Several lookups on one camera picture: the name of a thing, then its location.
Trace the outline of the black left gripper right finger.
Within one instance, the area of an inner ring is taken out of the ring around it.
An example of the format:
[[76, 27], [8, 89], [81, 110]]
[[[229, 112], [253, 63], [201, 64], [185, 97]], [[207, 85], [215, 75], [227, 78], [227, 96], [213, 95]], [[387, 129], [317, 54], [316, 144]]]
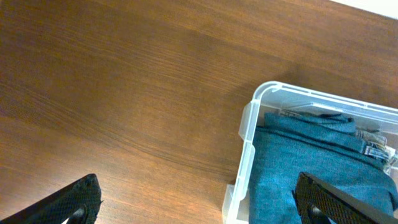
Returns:
[[304, 224], [397, 224], [397, 219], [346, 194], [307, 172], [292, 191]]

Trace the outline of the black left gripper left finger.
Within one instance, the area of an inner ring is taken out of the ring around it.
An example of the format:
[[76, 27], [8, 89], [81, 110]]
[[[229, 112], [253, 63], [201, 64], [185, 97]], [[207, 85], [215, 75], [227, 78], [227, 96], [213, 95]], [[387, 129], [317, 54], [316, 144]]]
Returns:
[[94, 224], [101, 203], [101, 189], [97, 176], [88, 174], [1, 220], [1, 223]]

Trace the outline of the dark blue jeans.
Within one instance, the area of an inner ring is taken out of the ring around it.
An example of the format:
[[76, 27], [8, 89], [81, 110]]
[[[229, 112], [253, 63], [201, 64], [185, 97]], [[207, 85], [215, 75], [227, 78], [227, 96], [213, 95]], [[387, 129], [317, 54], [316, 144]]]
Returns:
[[396, 185], [381, 161], [363, 154], [356, 129], [342, 114], [266, 113], [253, 139], [249, 222], [300, 223], [292, 191], [301, 172], [392, 215]]

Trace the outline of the light blue jeans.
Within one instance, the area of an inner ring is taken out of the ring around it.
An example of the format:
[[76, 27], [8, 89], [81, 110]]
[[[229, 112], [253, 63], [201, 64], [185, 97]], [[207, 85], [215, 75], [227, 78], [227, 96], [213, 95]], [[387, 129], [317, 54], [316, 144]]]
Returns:
[[367, 131], [356, 129], [354, 134], [365, 142], [363, 154], [381, 161], [383, 172], [391, 174], [393, 167], [397, 165], [397, 149], [387, 145], [387, 138], [379, 134], [379, 131]]

